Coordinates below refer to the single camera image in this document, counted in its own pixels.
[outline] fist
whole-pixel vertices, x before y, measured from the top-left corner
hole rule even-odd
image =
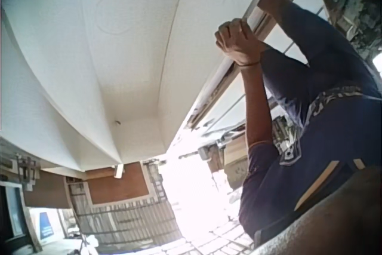
[[[222,24],[215,33],[216,45],[236,64],[259,62],[263,43],[253,34],[247,21],[234,19]]]

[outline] white ceiling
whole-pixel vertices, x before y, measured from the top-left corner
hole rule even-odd
[[[165,153],[250,2],[2,0],[2,136],[77,170]]]

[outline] navy blue shirt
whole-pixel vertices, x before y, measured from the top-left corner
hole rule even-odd
[[[245,232],[253,238],[293,213],[328,168],[318,189],[334,192],[351,176],[344,167],[356,171],[359,160],[380,165],[381,103],[357,87],[333,88],[310,105],[302,135],[283,154],[271,143],[253,146],[239,213]]]

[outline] bracelet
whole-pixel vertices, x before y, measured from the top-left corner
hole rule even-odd
[[[246,67],[255,66],[255,65],[259,64],[259,63],[260,63],[260,61],[257,61],[257,62],[255,62],[255,63],[245,64],[245,65],[239,65],[239,64],[236,63],[236,65],[238,65],[239,68],[241,69],[241,68],[246,68]]]

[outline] sleeve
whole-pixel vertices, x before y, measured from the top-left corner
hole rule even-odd
[[[279,157],[279,151],[273,143],[259,143],[248,151],[249,170],[243,183],[239,221],[244,231],[253,239],[256,230],[255,199],[257,191],[268,172],[269,167]]]

